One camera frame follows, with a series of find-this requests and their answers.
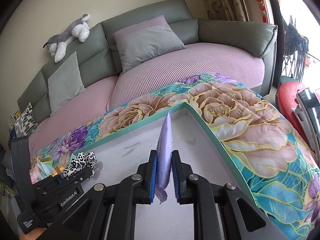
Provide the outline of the black white leopard scrunchie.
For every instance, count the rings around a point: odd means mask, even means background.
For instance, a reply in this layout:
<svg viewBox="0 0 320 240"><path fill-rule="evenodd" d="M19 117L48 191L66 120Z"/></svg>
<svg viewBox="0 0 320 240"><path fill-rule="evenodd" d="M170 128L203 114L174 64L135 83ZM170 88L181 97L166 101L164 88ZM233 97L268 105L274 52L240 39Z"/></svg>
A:
<svg viewBox="0 0 320 240"><path fill-rule="evenodd" d="M91 178L95 175L97 169L95 166L96 163L97 157L93 151L88 153L80 152L72 159L70 165L63 170L60 176L64 180L69 180L77 172L89 167L91 169L91 175L89 178Z"/></svg>

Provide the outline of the lilac plastic packet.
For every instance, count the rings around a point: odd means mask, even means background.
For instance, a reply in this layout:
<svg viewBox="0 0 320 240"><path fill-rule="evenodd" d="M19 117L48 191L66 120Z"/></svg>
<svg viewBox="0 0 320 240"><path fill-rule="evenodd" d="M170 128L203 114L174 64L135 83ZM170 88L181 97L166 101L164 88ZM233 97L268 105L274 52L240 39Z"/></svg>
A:
<svg viewBox="0 0 320 240"><path fill-rule="evenodd" d="M168 111L157 143L157 178L155 195L162 204L167 200L166 188L170 180L171 153L173 146L171 111Z"/></svg>

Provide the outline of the light blue face mask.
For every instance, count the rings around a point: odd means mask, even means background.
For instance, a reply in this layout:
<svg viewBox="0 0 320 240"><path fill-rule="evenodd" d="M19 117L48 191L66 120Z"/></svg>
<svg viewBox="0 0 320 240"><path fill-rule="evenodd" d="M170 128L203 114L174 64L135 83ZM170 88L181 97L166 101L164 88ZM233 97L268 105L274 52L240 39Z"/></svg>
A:
<svg viewBox="0 0 320 240"><path fill-rule="evenodd" d="M37 161L37 166L40 169L39 180L47 178L49 175L52 174L53 169L54 169L53 168L53 160L52 159L45 160L45 161L38 160Z"/></svg>

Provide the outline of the white tray with teal rim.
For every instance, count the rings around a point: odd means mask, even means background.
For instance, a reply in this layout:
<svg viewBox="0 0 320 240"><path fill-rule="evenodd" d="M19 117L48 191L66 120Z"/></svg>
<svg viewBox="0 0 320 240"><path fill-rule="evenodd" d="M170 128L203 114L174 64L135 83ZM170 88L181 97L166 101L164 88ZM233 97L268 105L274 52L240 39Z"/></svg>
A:
<svg viewBox="0 0 320 240"><path fill-rule="evenodd" d="M195 111L181 104L170 112L172 148L179 151L181 161L210 183L232 183L252 199L240 171ZM165 112L157 113L84 147L82 151L93 151L98 161L95 175L82 184L84 191L97 183L117 184L136 173L138 166L148 161L151 150L156 149L165 116ZM135 239L193 239L193 206L177 203L172 181L166 192L168 199L164 203L155 198L151 205L137 206Z"/></svg>

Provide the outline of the floral turquoise tablecloth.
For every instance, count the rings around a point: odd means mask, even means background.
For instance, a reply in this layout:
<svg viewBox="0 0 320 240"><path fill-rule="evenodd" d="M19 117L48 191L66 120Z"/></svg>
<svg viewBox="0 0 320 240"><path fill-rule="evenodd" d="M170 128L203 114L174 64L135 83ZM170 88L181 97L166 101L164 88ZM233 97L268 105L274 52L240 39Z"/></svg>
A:
<svg viewBox="0 0 320 240"><path fill-rule="evenodd" d="M75 151L183 102L220 140L268 218L289 239L310 237L319 225L319 166L310 147L268 101L221 74L141 85L121 76L104 114L89 112L67 133L63 121L39 125L29 139L31 181L47 176L41 158L63 169Z"/></svg>

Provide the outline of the black white patterned pillow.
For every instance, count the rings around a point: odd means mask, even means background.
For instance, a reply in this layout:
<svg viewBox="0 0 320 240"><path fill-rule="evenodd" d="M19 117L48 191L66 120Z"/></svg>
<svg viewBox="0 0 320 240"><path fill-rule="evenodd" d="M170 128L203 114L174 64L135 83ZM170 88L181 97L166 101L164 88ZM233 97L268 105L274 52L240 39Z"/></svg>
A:
<svg viewBox="0 0 320 240"><path fill-rule="evenodd" d="M28 137L35 131L38 123L33 115L33 107L31 103L28 103L26 109L18 117L15 122L15 132L17 137Z"/></svg>

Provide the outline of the plain grey pillow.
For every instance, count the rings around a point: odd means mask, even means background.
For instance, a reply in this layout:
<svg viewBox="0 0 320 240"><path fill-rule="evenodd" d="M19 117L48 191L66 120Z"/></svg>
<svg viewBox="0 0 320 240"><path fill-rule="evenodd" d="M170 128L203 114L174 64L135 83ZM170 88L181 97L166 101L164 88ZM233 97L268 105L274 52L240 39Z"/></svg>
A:
<svg viewBox="0 0 320 240"><path fill-rule="evenodd" d="M51 115L85 91L76 51L48 79Z"/></svg>

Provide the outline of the red plastic stool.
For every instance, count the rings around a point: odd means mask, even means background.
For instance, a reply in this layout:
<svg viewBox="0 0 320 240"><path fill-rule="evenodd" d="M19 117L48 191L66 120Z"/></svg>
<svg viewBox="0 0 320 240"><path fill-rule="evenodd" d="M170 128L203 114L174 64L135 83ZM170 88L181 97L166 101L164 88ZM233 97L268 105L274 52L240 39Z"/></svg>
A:
<svg viewBox="0 0 320 240"><path fill-rule="evenodd" d="M319 154L319 89L286 82L277 90L276 103L313 152Z"/></svg>

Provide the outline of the pink sofa seat cover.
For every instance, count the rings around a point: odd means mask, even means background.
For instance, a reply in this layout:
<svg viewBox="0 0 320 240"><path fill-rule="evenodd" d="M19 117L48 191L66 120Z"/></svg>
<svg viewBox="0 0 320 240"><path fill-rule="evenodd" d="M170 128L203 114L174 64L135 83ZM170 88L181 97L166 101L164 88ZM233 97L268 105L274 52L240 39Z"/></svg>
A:
<svg viewBox="0 0 320 240"><path fill-rule="evenodd" d="M44 119L29 137L36 154L58 137L144 94L191 76L218 73L248 88L263 83L265 65L248 52L222 44L195 43L144 62L120 76L106 77Z"/></svg>

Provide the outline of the grey green leather sofa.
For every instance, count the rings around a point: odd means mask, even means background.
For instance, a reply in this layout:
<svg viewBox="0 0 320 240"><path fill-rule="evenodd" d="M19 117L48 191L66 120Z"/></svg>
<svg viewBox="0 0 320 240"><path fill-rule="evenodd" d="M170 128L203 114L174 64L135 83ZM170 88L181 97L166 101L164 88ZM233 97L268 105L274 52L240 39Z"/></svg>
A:
<svg viewBox="0 0 320 240"><path fill-rule="evenodd" d="M89 15L75 20L44 47L52 59L32 79L17 103L20 110L35 109L38 122L51 114L48 79L72 54L78 57L82 83L118 76L139 64L190 44L213 43L239 48L262 67L227 67L225 72L255 92L270 92L276 57L277 26L259 22L193 18L185 0L166 0L125 12L88 26Z"/></svg>

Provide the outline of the grey white husky plush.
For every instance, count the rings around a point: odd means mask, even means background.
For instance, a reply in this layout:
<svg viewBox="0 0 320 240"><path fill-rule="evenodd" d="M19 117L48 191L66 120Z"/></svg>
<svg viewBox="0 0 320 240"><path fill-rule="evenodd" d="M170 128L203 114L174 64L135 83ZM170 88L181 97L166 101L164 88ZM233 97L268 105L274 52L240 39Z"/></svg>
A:
<svg viewBox="0 0 320 240"><path fill-rule="evenodd" d="M89 14L83 14L81 18L74 20L62 33L53 35L43 45L55 63L59 63L66 55L67 46L78 39L83 43L90 35L90 27L87 21L90 19Z"/></svg>

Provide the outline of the grey pillow with lilac band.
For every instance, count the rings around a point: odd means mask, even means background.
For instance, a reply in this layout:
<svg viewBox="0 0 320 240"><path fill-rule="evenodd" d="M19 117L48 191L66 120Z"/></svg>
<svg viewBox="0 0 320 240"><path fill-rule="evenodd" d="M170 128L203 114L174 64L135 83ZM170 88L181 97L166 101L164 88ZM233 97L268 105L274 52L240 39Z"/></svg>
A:
<svg viewBox="0 0 320 240"><path fill-rule="evenodd" d="M113 34L123 72L158 56L185 48L164 16L157 16Z"/></svg>

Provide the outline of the beige patterned curtain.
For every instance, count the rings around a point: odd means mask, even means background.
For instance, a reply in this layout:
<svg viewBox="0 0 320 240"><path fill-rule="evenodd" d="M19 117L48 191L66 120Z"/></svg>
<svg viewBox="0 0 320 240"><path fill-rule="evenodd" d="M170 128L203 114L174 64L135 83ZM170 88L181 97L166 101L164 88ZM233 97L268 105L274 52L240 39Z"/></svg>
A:
<svg viewBox="0 0 320 240"><path fill-rule="evenodd" d="M244 0L203 0L209 19L249 21Z"/></svg>

